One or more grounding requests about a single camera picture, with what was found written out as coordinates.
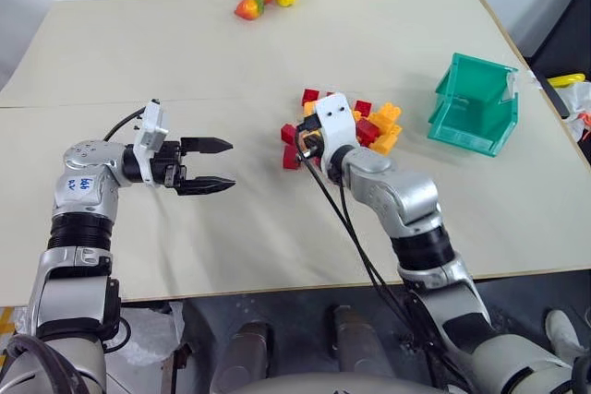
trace table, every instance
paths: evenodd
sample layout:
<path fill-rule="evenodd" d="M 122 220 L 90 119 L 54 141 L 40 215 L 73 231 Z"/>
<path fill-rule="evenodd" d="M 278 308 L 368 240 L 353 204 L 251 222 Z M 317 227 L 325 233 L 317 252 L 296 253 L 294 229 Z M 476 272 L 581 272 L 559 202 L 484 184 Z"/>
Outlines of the table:
<path fill-rule="evenodd" d="M 0 273 L 10 282 L 0 305 L 28 301 L 63 152 L 154 97 L 169 113 L 170 139 L 234 143 L 187 164 L 237 185 L 206 197 L 121 190 L 112 252 L 125 300 L 368 284 L 309 174 L 281 166 L 279 128 L 300 118 L 304 87 L 402 107 L 392 156 L 434 178 L 452 244 L 476 278 L 591 266 L 589 168 L 486 4 L 300 0 L 246 22 L 232 14 L 237 2 L 54 4 L 0 93 Z M 495 159 L 426 137 L 454 52 L 520 69 L 520 122 Z M 115 139 L 131 142 L 132 129 Z M 350 207 L 368 255 L 399 281 L 377 218 Z"/>

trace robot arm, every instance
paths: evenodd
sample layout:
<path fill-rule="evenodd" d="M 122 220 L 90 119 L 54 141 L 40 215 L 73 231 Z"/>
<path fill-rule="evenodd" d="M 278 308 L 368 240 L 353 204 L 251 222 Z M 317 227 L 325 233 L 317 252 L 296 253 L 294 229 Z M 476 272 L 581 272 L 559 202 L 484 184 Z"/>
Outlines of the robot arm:
<path fill-rule="evenodd" d="M 111 232 L 120 187 L 163 185 L 187 196 L 223 191 L 235 184 L 211 176 L 187 180 L 183 156 L 193 151 L 221 152 L 232 145 L 214 137 L 164 141 L 165 122 L 160 104 L 151 101 L 143 110 L 133 145 L 89 140 L 64 154 L 65 170 L 54 192 L 51 237 L 29 302 L 31 337 L 20 340 L 17 336 L 9 347 L 18 358 L 0 381 L 0 393 L 106 390 L 103 342 L 116 335 L 120 322 L 119 282 L 110 277 Z M 40 360 L 40 349 L 46 359 L 54 359 L 54 365 L 55 359 L 70 362 L 85 386 L 56 389 L 55 374 L 49 374 L 48 361 Z"/>
<path fill-rule="evenodd" d="M 452 249 L 430 178 L 397 169 L 391 159 L 359 147 L 342 94 L 320 100 L 298 129 L 320 131 L 320 143 L 307 147 L 322 156 L 322 171 L 335 182 L 343 180 L 357 201 L 372 208 L 392 239 L 413 324 L 426 346 L 451 361 L 474 392 L 570 392 L 569 365 L 490 325 L 487 308 Z"/>

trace yellow building block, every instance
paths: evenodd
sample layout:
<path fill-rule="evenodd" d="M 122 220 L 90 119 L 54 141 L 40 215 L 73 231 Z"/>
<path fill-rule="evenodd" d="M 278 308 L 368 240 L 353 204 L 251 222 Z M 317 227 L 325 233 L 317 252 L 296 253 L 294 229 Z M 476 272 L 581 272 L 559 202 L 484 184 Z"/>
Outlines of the yellow building block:
<path fill-rule="evenodd" d="M 394 127 L 394 121 L 384 114 L 371 113 L 368 120 L 380 129 L 382 135 L 387 135 Z"/>
<path fill-rule="evenodd" d="M 389 119 L 392 119 L 393 122 L 396 122 L 400 114 L 403 110 L 400 109 L 398 106 L 392 105 L 390 102 L 384 103 L 384 105 L 378 111 L 378 114 L 382 114 Z"/>
<path fill-rule="evenodd" d="M 398 136 L 402 133 L 403 128 L 399 125 L 394 125 L 388 134 L 379 136 L 375 142 L 371 143 L 369 147 L 381 155 L 387 156 L 390 154 L 394 145 L 398 141 Z"/>
<path fill-rule="evenodd" d="M 314 107 L 317 101 L 307 101 L 304 103 L 304 117 L 314 114 Z"/>

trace building block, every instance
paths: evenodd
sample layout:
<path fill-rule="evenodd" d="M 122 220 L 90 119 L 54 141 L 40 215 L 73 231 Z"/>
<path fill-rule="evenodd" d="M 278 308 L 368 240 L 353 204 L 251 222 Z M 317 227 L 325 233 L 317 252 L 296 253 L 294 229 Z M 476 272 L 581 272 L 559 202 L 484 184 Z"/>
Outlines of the building block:
<path fill-rule="evenodd" d="M 394 125 L 392 130 L 388 134 L 379 136 L 375 142 L 369 145 L 371 149 L 378 152 L 381 155 L 387 156 L 390 151 L 396 145 L 398 136 L 402 133 L 403 128 L 399 125 Z"/>
<path fill-rule="evenodd" d="M 320 91 L 305 89 L 304 95 L 302 96 L 302 106 L 304 106 L 304 103 L 307 101 L 317 101 L 319 96 Z"/>
<path fill-rule="evenodd" d="M 392 119 L 389 119 L 384 114 L 371 113 L 368 117 L 368 120 L 380 129 L 381 135 L 388 134 L 394 127 L 394 122 Z"/>
<path fill-rule="evenodd" d="M 355 111 L 359 111 L 362 116 L 368 117 L 371 112 L 371 103 L 369 101 L 357 101 L 355 103 Z"/>
<path fill-rule="evenodd" d="M 385 115 L 389 119 L 392 119 L 393 122 L 396 122 L 402 111 L 403 110 L 401 110 L 400 107 L 394 106 L 390 102 L 387 102 L 383 104 L 378 113 Z"/>
<path fill-rule="evenodd" d="M 307 101 L 304 103 L 304 117 L 314 114 L 314 106 L 316 106 L 316 102 L 317 101 Z"/>
<path fill-rule="evenodd" d="M 356 135 L 359 143 L 367 147 L 380 136 L 380 129 L 368 119 L 362 118 L 357 122 Z"/>
<path fill-rule="evenodd" d="M 285 124 L 281 128 L 281 140 L 287 145 L 296 145 L 296 128 L 293 125 Z"/>
<path fill-rule="evenodd" d="M 297 148 L 293 145 L 286 145 L 283 149 L 283 168 L 285 170 L 297 170 L 299 168 Z"/>

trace teal plastic basket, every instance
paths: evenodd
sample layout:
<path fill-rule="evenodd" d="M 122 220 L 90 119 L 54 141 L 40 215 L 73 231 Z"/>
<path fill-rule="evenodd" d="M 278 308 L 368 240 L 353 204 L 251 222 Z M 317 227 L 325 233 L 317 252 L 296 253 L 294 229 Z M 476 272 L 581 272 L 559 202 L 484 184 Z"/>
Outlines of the teal plastic basket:
<path fill-rule="evenodd" d="M 454 54 L 435 90 L 428 138 L 496 156 L 517 124 L 516 68 Z"/>

